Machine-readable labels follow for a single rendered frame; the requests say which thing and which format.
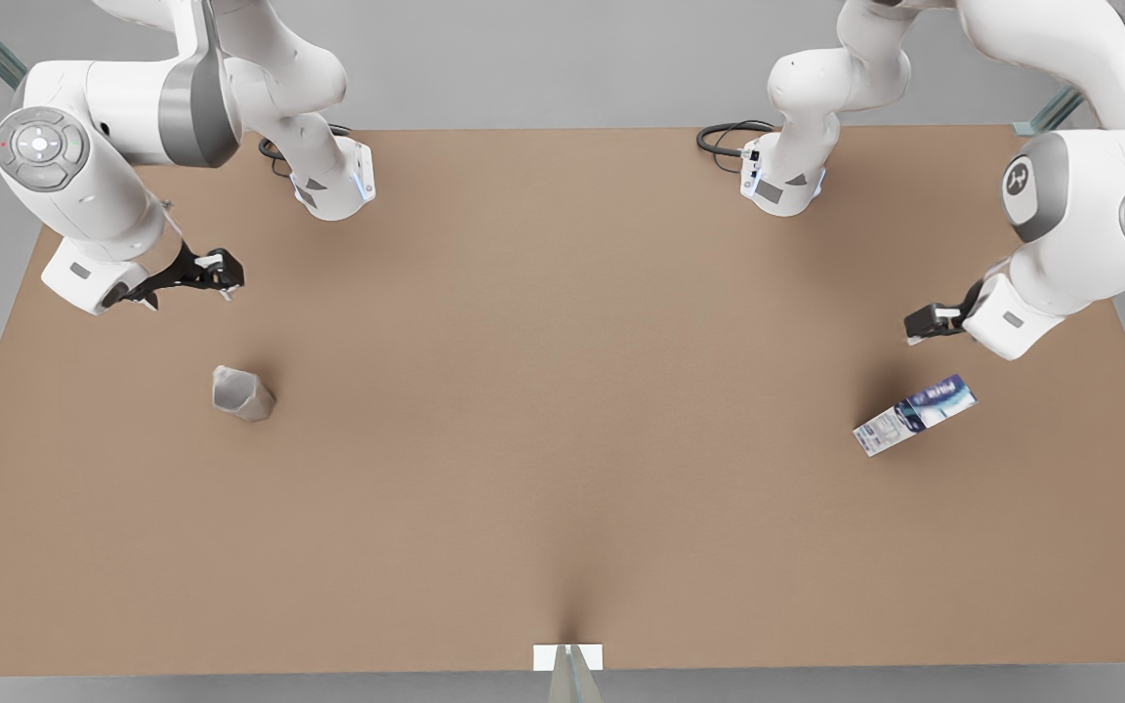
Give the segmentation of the blue white carton box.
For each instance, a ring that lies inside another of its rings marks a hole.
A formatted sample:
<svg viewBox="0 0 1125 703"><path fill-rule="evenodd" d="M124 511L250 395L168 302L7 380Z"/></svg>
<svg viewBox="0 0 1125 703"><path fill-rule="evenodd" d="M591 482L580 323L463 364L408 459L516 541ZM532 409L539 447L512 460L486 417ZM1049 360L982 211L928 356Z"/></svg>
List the blue white carton box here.
<svg viewBox="0 0 1125 703"><path fill-rule="evenodd" d="M950 378L904 397L892 408L867 420L853 430L853 435L866 456L874 457L976 404L976 396L963 378L950 375Z"/></svg>

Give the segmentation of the grey paper cup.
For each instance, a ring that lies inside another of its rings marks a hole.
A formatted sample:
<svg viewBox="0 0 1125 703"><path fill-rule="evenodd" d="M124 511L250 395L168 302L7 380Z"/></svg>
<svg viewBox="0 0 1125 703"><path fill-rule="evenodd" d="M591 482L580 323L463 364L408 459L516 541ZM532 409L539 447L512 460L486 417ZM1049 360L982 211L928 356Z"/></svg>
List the grey paper cup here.
<svg viewBox="0 0 1125 703"><path fill-rule="evenodd" d="M259 375L216 366L213 370L212 403L238 420L260 422L268 420L274 407L274 396Z"/></svg>

